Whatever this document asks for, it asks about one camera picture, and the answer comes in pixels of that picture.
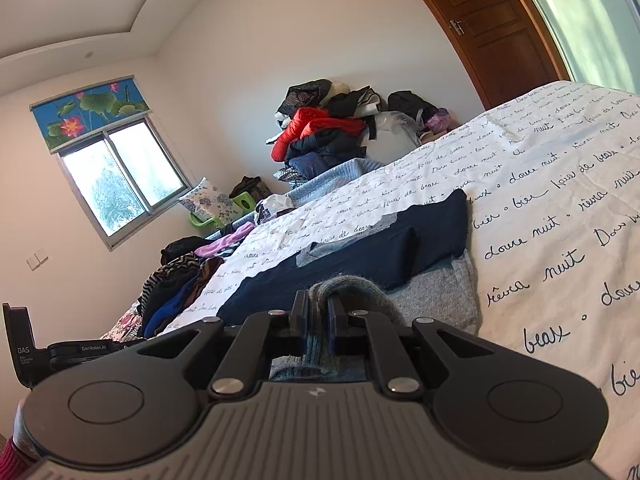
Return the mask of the white wall switch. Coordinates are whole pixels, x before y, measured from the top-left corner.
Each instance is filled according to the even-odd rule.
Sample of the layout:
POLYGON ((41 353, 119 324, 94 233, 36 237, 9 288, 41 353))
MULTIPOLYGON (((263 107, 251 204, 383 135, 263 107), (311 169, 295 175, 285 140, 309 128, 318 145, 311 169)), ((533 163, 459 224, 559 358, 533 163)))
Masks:
POLYGON ((26 258, 26 263, 29 267, 29 270, 35 271, 38 268, 40 268, 40 266, 42 266, 43 263, 46 263, 48 260, 49 260, 49 255, 43 248, 40 248, 26 258))

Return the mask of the dark clothes pile on bed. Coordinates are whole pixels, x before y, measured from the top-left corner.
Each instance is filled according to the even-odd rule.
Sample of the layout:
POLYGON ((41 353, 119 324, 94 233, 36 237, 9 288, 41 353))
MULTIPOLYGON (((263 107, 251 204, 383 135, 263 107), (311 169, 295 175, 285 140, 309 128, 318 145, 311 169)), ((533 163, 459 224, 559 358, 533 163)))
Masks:
POLYGON ((193 304, 224 257, 231 255, 254 227, 247 221, 216 240, 191 236, 165 247, 160 252, 160 267, 146 279, 138 298, 138 335, 156 335, 193 304))

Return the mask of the red jacket clothes heap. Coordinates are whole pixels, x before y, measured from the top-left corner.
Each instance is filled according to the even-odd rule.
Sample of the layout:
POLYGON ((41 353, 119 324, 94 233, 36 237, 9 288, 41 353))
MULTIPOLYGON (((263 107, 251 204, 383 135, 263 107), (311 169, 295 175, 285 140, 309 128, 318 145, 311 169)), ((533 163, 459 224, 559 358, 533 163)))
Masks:
POLYGON ((352 159, 386 165, 447 133, 448 110, 409 90, 383 98, 369 86, 317 79, 288 88, 266 141, 279 165, 273 177, 301 185, 352 159))

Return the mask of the floral pillow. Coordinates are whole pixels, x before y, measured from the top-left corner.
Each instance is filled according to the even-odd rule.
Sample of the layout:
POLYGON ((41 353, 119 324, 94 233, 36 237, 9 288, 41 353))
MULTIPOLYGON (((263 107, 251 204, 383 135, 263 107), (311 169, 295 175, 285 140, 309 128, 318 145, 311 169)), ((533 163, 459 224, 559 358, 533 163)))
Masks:
POLYGON ((180 196, 178 202, 201 222, 217 219, 227 224, 243 214, 242 209, 207 178, 180 196))

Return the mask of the sliding glass window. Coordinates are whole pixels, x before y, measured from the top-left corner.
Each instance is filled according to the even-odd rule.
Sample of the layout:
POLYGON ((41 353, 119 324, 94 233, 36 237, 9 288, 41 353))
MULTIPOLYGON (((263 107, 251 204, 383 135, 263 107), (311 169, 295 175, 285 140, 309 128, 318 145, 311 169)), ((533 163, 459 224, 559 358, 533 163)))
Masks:
POLYGON ((63 148, 58 162, 109 250, 175 205, 191 186, 146 115, 63 148))

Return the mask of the green plastic stool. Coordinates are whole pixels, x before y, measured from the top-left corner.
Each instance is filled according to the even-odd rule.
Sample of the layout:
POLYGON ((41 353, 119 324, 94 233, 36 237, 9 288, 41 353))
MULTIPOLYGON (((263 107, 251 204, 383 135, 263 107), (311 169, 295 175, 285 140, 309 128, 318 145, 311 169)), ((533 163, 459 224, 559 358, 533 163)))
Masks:
POLYGON ((223 228, 227 224, 239 220, 246 214, 251 214, 256 208, 254 197, 249 192, 243 192, 235 197, 218 194, 215 198, 204 197, 196 207, 200 214, 209 214, 207 218, 200 218, 193 212, 189 220, 197 229, 223 228))

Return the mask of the white script-print bedspread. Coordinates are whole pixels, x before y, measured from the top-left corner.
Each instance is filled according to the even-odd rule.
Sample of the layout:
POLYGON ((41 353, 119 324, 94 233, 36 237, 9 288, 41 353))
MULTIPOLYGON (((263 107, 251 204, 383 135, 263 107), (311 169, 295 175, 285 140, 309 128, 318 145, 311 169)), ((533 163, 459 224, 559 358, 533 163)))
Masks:
POLYGON ((608 402, 596 463, 639 474, 639 99, 546 84, 254 229, 176 319, 216 314, 244 278, 465 192, 480 336, 584 376, 608 402))

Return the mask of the light blue knit blanket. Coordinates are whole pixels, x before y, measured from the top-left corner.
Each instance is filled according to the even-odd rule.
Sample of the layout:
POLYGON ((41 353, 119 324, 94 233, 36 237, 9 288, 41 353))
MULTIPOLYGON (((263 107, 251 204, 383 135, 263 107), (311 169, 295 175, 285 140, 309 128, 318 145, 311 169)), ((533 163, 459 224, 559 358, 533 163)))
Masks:
POLYGON ((370 158, 353 158, 348 162, 343 162, 328 171, 320 174, 305 184, 299 185, 291 192, 286 193, 292 203, 290 209, 280 212, 279 216, 287 214, 293 209, 304 206, 314 200, 329 194, 353 180, 368 174, 371 171, 383 167, 382 162, 370 158))

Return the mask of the grey navy knit sweater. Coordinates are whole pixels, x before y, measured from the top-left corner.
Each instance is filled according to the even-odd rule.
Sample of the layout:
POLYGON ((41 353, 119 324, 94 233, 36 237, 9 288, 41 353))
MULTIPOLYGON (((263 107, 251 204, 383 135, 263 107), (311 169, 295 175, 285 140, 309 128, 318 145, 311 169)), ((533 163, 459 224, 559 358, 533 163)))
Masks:
POLYGON ((386 214, 364 231, 329 243, 311 243, 292 257, 240 287, 219 309, 229 325, 250 315, 292 307, 296 292, 311 301, 302 356, 284 356, 271 364, 275 382, 361 382, 362 359, 332 356, 326 334, 326 307, 337 292, 346 310, 385 314, 408 326, 428 316, 476 334, 480 307, 476 273, 466 249, 469 207, 463 191, 446 200, 386 214))

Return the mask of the brown wooden door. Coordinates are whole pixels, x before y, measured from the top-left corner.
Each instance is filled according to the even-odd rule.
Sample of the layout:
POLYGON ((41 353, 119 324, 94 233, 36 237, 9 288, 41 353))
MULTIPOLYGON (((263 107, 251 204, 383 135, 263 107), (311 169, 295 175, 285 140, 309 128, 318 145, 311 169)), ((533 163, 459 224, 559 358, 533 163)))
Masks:
POLYGON ((533 0, 423 0, 446 32, 484 107, 570 78, 533 0))

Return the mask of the lotus print roller blind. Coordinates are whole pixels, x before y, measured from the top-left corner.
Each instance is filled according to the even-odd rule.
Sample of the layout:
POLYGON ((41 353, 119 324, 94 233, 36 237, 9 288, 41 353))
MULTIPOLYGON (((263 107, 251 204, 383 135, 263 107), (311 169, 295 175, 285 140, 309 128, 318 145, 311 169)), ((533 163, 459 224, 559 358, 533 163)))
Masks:
POLYGON ((75 90, 30 107, 50 153, 149 110, 132 77, 75 90))

